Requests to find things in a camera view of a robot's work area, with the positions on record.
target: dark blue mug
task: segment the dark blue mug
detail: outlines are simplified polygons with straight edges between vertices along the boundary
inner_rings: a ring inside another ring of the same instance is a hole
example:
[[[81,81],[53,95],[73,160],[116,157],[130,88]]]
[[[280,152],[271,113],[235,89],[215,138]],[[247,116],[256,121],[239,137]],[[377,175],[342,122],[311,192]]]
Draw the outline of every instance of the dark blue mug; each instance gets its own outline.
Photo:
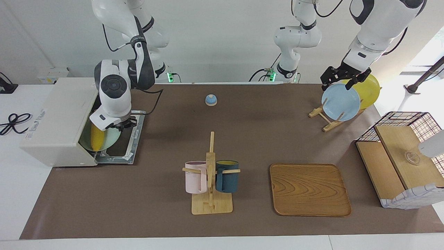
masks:
[[[237,161],[216,162],[216,190],[222,193],[234,193],[238,190],[239,173],[222,173],[224,170],[239,169]]]

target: wooden tray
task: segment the wooden tray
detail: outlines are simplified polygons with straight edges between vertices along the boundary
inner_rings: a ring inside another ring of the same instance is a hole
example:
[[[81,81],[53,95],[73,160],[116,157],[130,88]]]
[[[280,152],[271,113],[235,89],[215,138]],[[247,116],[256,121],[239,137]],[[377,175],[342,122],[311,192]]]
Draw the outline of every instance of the wooden tray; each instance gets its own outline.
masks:
[[[335,165],[273,164],[270,177],[274,210],[280,215],[345,217],[352,212]]]

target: pink mug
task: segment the pink mug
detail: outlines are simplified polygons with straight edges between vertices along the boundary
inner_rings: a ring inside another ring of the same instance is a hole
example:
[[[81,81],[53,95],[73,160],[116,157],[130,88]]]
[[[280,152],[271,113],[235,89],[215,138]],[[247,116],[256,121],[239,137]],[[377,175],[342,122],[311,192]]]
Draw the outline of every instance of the pink mug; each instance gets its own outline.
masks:
[[[185,172],[185,191],[190,194],[202,194],[207,191],[206,162],[189,161],[185,163],[188,169],[200,170],[200,173]]]

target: dish rack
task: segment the dish rack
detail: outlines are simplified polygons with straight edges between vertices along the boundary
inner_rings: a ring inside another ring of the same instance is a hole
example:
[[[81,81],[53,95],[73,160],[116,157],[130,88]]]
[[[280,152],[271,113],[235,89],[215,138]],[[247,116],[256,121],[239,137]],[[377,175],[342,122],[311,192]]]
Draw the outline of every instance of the dish rack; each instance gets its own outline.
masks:
[[[424,157],[420,166],[403,162],[400,155],[439,131],[430,113],[389,112],[355,141],[384,208],[444,201],[444,155]]]

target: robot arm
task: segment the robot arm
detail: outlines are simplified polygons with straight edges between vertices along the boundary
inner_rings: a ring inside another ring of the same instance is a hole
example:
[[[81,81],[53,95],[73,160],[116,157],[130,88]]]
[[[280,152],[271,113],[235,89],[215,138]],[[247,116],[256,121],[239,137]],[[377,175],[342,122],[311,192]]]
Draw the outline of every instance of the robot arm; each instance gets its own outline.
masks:
[[[281,60],[276,65],[276,81],[292,82],[296,75],[301,55],[296,48],[313,48],[321,42],[322,34],[316,26],[316,12],[313,7],[319,0],[296,0],[293,3],[294,17],[299,26],[280,27],[274,35],[274,42],[281,49]]]
[[[102,105],[90,116],[97,128],[120,130],[135,126],[130,120],[130,89],[149,89],[155,83],[147,41],[137,17],[122,0],[91,0],[94,14],[106,26],[130,37],[133,60],[102,60],[95,81]]]
[[[350,79],[350,89],[371,73],[370,65],[378,60],[390,43],[422,11],[427,0],[352,0],[350,13],[361,25],[349,51],[336,69],[328,67],[321,76],[322,89],[337,81]]]
[[[170,36],[166,30],[159,25],[152,15],[147,11],[145,0],[126,0],[131,13],[136,16],[142,26],[143,34],[147,39],[148,51],[155,72],[156,80],[167,78],[165,70],[167,66],[163,61],[159,48],[165,48],[170,42]],[[124,40],[129,42],[130,38],[122,35]]]

